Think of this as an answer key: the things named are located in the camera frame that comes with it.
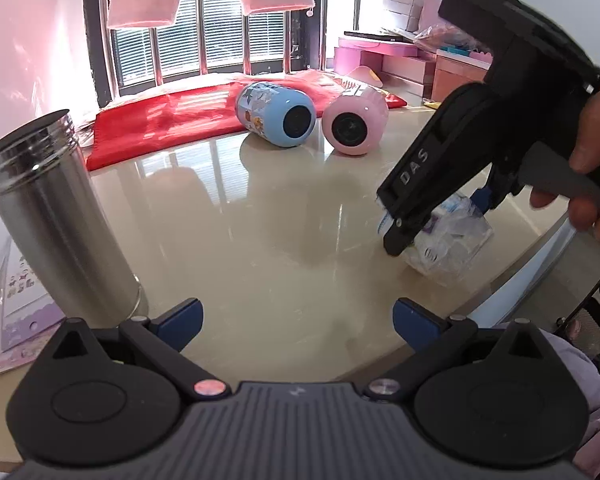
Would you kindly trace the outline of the person's right hand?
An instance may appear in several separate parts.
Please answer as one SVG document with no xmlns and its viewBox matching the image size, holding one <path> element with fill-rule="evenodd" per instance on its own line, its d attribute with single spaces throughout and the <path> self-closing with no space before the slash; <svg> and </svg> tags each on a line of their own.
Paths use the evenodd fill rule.
<svg viewBox="0 0 600 480">
<path fill-rule="evenodd" d="M 588 174 L 600 166 L 600 93 L 588 100 L 580 114 L 576 146 L 569 165 L 579 174 Z M 572 198 L 568 205 L 568 217 L 577 231 L 594 229 L 600 242 L 600 212 L 592 200 L 586 197 Z"/>
</svg>

